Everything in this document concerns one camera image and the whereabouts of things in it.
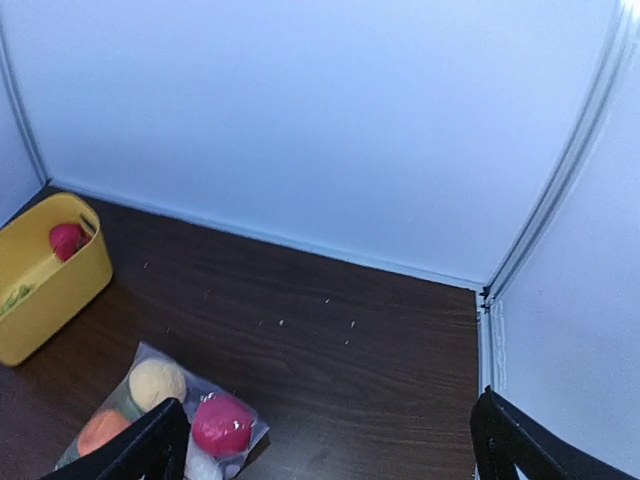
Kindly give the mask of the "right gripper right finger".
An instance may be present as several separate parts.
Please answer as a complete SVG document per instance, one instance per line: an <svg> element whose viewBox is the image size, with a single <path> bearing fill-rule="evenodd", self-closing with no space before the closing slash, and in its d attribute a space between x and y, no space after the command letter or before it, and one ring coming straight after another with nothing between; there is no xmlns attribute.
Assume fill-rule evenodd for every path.
<svg viewBox="0 0 640 480"><path fill-rule="evenodd" d="M566 443L486 387L472 408L470 430L480 479L629 479Z"/></svg>

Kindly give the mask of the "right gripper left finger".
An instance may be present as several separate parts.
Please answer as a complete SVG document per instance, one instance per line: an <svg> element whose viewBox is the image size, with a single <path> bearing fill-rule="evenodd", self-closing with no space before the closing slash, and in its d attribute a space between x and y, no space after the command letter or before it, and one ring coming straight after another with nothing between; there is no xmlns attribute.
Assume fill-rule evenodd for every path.
<svg viewBox="0 0 640 480"><path fill-rule="evenodd" d="M176 479L184 477L188 422L168 398L93 453L52 473L54 479Z"/></svg>

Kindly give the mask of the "orange plush fruit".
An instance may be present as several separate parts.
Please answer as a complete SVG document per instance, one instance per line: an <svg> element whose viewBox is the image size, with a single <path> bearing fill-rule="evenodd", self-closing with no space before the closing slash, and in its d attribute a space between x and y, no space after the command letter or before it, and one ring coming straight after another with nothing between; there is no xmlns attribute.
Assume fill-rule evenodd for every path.
<svg viewBox="0 0 640 480"><path fill-rule="evenodd" d="M131 425L120 412L107 409L96 413L77 439L78 454L83 457L101 448Z"/></svg>

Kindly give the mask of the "yellow plush burger bun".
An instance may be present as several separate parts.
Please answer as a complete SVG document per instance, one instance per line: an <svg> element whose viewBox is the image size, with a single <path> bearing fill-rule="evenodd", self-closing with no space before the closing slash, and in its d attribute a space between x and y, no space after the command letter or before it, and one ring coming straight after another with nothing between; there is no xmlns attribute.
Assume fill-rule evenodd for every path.
<svg viewBox="0 0 640 480"><path fill-rule="evenodd" d="M146 359L129 374L128 387L137 407L149 412L168 398L180 402L186 399L187 385L182 370L174 363L161 359Z"/></svg>

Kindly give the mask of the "red plush apple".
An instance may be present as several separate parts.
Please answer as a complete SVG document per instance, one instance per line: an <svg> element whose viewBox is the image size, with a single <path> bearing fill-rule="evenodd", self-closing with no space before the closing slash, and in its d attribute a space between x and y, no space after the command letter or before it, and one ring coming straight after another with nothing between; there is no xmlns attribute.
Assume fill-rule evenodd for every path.
<svg viewBox="0 0 640 480"><path fill-rule="evenodd" d="M221 459L248 450L254 415L235 397L214 394L203 401L194 416L192 437L209 455Z"/></svg>

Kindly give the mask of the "clear zip top bag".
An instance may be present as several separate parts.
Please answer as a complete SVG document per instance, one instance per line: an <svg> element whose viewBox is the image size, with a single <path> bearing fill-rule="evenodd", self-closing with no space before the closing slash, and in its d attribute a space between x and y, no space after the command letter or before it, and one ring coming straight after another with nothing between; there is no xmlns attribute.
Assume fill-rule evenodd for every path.
<svg viewBox="0 0 640 480"><path fill-rule="evenodd" d="M106 444L168 398L190 424L184 477L232 479L269 427L235 395L141 342L128 373L57 461L60 469Z"/></svg>

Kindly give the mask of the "yellow plastic basket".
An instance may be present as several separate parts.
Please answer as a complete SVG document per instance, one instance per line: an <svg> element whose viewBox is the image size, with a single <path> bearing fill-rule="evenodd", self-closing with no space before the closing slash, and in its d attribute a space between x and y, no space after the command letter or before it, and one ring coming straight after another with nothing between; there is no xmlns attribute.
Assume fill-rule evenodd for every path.
<svg viewBox="0 0 640 480"><path fill-rule="evenodd" d="M66 262L49 244L50 230L80 224L92 239ZM1 229L1 306L22 284L34 290L1 315L1 363L14 367L43 346L113 277L97 213L71 193L53 194Z"/></svg>

